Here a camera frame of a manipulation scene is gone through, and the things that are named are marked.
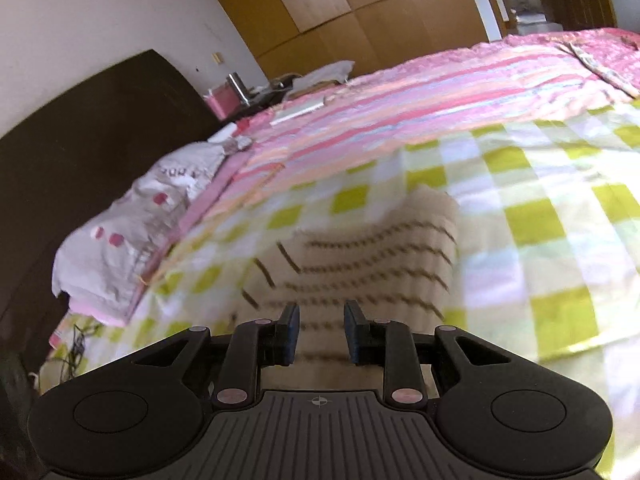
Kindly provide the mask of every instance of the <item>wooden wardrobe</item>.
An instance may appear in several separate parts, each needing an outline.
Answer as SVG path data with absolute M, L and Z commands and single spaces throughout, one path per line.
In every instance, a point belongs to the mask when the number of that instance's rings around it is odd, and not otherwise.
M 219 0 L 269 78 L 341 59 L 353 75 L 487 41 L 474 0 Z

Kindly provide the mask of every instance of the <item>pink box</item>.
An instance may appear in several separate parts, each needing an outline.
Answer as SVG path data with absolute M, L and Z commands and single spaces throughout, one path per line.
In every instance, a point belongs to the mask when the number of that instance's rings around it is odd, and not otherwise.
M 204 101 L 221 121 L 229 117 L 240 105 L 240 98 L 229 83 L 209 90 L 209 95 L 204 97 Z

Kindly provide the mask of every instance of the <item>dark brown headboard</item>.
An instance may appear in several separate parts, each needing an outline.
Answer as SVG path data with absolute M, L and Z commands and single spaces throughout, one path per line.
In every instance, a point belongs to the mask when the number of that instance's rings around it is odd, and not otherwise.
M 57 247 L 162 155 L 219 123 L 153 50 L 63 93 L 0 139 L 0 345 L 37 370 L 66 311 L 50 290 Z

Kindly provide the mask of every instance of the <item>beige cloth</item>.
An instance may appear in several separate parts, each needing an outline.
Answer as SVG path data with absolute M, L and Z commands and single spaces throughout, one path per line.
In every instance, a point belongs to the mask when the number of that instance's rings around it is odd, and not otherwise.
M 297 232 L 250 267 L 238 322 L 277 319 L 300 306 L 296 360 L 262 372 L 262 386 L 293 389 L 382 387 L 382 370 L 350 364 L 343 329 L 345 300 L 369 319 L 394 319 L 413 332 L 442 323 L 456 257 L 456 202 L 418 186 L 376 224 Z

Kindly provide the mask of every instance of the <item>green and white checkered sheet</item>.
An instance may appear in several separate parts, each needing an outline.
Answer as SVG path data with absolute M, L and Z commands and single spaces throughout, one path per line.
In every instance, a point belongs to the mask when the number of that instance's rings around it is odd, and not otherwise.
M 194 324 L 225 332 L 261 250 L 296 229 L 377 221 L 427 184 L 460 205 L 447 322 L 593 387 L 616 421 L 601 471 L 630 478 L 640 472 L 639 146 L 640 102 L 564 123 L 496 124 L 299 184 L 222 223 L 207 219 L 131 324 L 89 339 L 82 370 Z

